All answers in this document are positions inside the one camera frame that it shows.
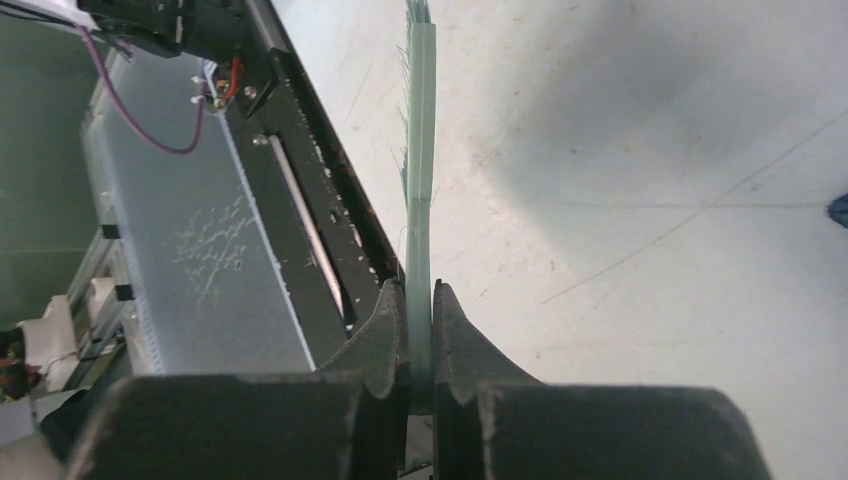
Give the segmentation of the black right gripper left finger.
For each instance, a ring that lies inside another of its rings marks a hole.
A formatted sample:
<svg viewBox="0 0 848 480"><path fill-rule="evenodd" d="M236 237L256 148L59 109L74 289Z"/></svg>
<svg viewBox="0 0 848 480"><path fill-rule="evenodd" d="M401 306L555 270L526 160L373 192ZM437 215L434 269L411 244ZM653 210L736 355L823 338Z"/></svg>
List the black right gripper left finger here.
<svg viewBox="0 0 848 480"><path fill-rule="evenodd" d="M404 294L318 371L136 377L99 400L70 479L394 479L405 464Z"/></svg>

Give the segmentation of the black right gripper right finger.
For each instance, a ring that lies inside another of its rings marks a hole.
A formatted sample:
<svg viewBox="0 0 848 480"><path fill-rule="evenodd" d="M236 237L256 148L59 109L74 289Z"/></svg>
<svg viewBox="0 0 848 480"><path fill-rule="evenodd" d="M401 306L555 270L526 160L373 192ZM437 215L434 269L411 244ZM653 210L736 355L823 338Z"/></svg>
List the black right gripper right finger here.
<svg viewBox="0 0 848 480"><path fill-rule="evenodd" d="M510 360L450 285L433 294L439 479L767 479L741 410L703 387L553 385Z"/></svg>

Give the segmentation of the mint green hand brush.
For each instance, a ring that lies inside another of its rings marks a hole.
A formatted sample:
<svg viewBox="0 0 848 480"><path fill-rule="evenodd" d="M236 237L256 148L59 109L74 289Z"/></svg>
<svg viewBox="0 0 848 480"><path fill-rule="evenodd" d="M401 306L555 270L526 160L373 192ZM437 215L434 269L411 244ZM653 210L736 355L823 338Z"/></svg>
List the mint green hand brush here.
<svg viewBox="0 0 848 480"><path fill-rule="evenodd" d="M407 213L405 294L413 408L429 407L434 384L430 277L437 93L437 30L427 1L406 3L406 135L402 172Z"/></svg>

